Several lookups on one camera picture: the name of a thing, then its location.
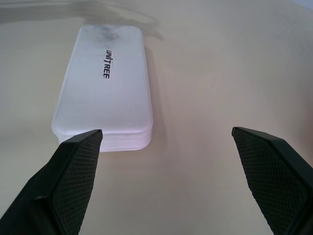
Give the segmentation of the white translucent plastic box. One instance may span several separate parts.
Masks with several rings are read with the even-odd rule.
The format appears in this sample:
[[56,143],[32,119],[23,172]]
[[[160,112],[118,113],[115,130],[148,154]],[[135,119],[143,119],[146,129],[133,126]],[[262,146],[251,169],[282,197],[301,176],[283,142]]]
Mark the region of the white translucent plastic box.
[[99,129],[101,152],[145,148],[153,111],[142,31],[86,25],[77,35],[51,129],[59,142]]

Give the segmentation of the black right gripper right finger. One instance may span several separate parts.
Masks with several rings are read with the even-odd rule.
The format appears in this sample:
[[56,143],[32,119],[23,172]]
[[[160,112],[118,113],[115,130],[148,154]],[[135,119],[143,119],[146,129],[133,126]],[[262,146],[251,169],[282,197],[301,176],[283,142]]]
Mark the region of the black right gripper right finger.
[[248,187],[274,235],[313,235],[313,167],[284,139],[233,127]]

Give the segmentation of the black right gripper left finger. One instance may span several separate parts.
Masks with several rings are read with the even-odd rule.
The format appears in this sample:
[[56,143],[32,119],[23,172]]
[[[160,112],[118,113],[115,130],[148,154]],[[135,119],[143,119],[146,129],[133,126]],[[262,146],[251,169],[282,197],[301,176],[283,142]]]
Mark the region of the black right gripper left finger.
[[0,235],[78,235],[102,138],[92,130],[62,142],[0,218]]

